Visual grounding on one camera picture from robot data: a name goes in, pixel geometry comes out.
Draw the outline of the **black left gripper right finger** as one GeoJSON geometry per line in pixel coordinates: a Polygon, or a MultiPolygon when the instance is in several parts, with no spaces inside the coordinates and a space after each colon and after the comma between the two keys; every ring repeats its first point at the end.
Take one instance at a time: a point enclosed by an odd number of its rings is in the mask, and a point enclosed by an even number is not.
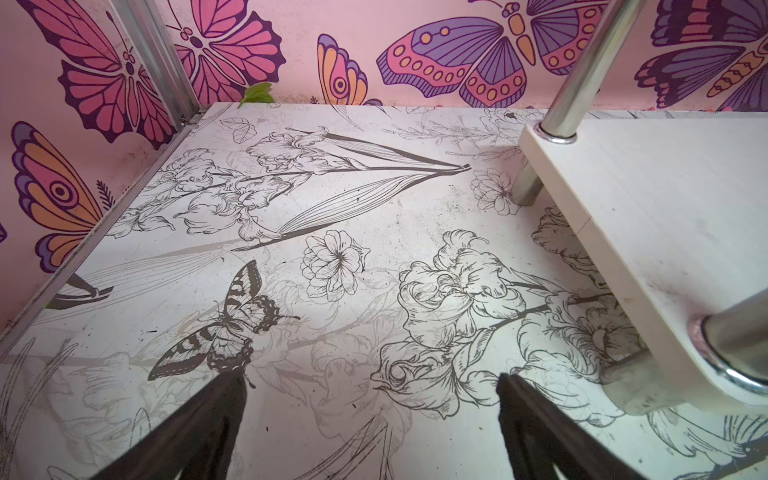
{"type": "Polygon", "coordinates": [[[499,423],[516,479],[640,479],[518,375],[499,376],[499,423]]]}

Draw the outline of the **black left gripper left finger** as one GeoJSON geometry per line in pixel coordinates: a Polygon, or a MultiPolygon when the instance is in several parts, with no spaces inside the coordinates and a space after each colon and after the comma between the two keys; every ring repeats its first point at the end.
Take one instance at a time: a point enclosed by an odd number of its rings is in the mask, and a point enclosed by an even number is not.
{"type": "Polygon", "coordinates": [[[222,373],[97,479],[224,479],[247,400],[244,377],[222,373]]]}

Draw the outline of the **white two-tier shelf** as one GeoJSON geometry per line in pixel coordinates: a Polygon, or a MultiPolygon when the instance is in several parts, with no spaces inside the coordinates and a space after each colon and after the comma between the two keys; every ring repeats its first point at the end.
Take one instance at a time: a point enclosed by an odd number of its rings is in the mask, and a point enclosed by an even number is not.
{"type": "Polygon", "coordinates": [[[555,201],[645,349],[605,372],[632,415],[767,410],[767,119],[590,120],[642,5],[615,1],[542,121],[513,194],[555,201]]]}

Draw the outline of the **green artificial plant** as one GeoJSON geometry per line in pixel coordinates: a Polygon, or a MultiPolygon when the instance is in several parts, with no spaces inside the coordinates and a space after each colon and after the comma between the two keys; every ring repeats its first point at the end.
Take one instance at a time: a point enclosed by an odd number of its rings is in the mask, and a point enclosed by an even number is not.
{"type": "Polygon", "coordinates": [[[275,99],[271,95],[271,82],[260,82],[245,89],[238,107],[245,104],[274,104],[275,99]]]}

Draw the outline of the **aluminium frame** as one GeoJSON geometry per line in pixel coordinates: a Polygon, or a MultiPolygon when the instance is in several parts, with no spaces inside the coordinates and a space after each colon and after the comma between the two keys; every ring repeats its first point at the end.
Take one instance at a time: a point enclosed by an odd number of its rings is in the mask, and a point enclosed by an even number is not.
{"type": "Polygon", "coordinates": [[[35,318],[54,301],[58,291],[70,283],[71,278],[76,275],[76,270],[106,236],[108,230],[117,223],[150,177],[191,133],[194,123],[201,117],[203,111],[174,52],[157,4],[153,1],[112,1],[110,7],[126,34],[135,42],[137,54],[146,61],[150,79],[158,89],[159,99],[169,114],[169,121],[175,133],[170,142],[158,150],[158,156],[154,161],[148,164],[127,190],[117,198],[114,206],[83,237],[81,243],[72,250],[70,257],[42,284],[38,292],[14,318],[9,329],[1,335],[3,358],[11,353],[35,318]]]}

